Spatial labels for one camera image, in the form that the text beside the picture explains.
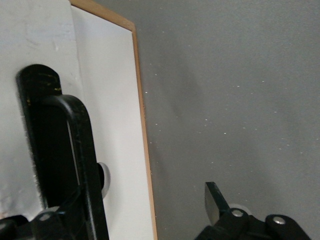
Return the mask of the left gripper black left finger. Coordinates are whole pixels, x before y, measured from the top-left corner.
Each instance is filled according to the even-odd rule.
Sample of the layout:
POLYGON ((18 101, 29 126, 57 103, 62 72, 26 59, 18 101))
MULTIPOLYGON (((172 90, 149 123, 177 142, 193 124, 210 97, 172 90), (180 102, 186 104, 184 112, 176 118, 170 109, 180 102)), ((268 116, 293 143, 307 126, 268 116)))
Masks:
POLYGON ((29 221, 23 215, 14 215, 0 220, 2 240, 73 240, 75 237, 58 213, 58 207, 41 211, 29 221))

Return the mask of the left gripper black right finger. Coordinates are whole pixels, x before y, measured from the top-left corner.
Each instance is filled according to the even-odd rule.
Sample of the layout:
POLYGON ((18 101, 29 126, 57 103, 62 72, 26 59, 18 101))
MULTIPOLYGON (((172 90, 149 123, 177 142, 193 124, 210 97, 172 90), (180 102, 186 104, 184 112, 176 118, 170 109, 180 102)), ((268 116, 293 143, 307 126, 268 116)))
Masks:
POLYGON ((210 221, 197 240, 309 240, 292 218, 270 214, 264 221, 238 207, 230 207, 215 182, 204 187, 205 210, 210 221))

